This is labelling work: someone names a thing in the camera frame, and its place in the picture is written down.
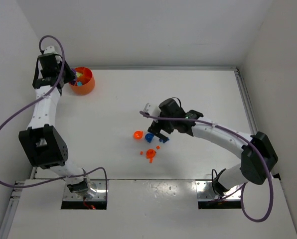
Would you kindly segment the blue rounded lego piece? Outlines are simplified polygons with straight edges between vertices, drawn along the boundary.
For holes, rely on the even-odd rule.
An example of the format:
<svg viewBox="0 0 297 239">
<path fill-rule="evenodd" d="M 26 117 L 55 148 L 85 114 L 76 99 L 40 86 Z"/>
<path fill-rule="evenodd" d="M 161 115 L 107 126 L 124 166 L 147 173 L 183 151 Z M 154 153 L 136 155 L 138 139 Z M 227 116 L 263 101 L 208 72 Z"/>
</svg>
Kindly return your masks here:
<svg viewBox="0 0 297 239">
<path fill-rule="evenodd" d="M 145 135 L 145 140 L 146 140 L 148 143 L 151 143 L 152 140 L 153 140 L 153 138 L 154 138 L 154 135 L 153 135 L 152 133 L 147 133 L 147 134 Z"/>
</svg>

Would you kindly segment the orange round lego piece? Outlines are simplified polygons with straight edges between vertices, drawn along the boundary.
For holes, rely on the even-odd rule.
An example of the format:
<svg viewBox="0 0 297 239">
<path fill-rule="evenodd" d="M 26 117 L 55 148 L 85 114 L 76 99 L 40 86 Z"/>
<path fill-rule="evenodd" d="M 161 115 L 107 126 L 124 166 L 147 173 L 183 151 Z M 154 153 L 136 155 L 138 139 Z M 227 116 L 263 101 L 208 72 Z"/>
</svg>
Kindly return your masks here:
<svg viewBox="0 0 297 239">
<path fill-rule="evenodd" d="M 140 140 L 140 139 L 143 138 L 143 135 L 144 135 L 144 132 L 138 130 L 138 131 L 135 131 L 135 132 L 134 132 L 134 134 L 133 134 L 133 138 L 134 138 L 135 140 Z"/>
<path fill-rule="evenodd" d="M 154 149 L 149 149 L 146 151 L 146 158 L 153 159 L 156 155 L 156 151 Z"/>
</svg>

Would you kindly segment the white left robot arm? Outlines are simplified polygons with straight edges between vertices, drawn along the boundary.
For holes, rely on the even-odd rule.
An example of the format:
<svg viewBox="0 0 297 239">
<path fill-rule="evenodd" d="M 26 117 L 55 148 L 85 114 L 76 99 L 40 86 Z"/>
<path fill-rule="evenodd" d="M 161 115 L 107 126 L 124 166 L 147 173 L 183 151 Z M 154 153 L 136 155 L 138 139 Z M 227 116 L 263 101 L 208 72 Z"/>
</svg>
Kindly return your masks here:
<svg viewBox="0 0 297 239">
<path fill-rule="evenodd" d="M 68 147 L 55 128 L 56 108 L 64 84 L 74 80 L 74 73 L 57 53 L 43 53 L 37 58 L 33 87 L 36 103 L 31 121 L 18 138 L 33 167 L 50 170 L 63 177 L 71 193 L 90 198 L 94 186 L 85 171 L 71 162 Z"/>
</svg>

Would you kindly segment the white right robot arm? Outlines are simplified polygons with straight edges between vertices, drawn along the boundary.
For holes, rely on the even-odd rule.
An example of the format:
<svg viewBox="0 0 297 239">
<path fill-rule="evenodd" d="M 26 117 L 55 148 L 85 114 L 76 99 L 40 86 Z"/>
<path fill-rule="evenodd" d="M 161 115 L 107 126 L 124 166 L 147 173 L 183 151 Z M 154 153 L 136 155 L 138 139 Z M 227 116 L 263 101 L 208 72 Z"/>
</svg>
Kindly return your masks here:
<svg viewBox="0 0 297 239">
<path fill-rule="evenodd" d="M 237 156 L 241 162 L 229 169 L 222 169 L 210 186 L 210 193 L 223 197 L 232 187 L 247 182 L 262 185 L 267 172 L 271 172 L 278 161 L 277 154 L 268 138 L 262 132 L 255 135 L 232 129 L 223 130 L 222 126 L 205 118 L 195 110 L 185 111 L 180 102 L 166 99 L 159 106 L 147 103 L 144 114 L 153 121 L 149 133 L 167 142 L 168 137 L 161 132 L 171 134 L 174 130 L 192 137 L 201 138 L 220 146 Z"/>
</svg>

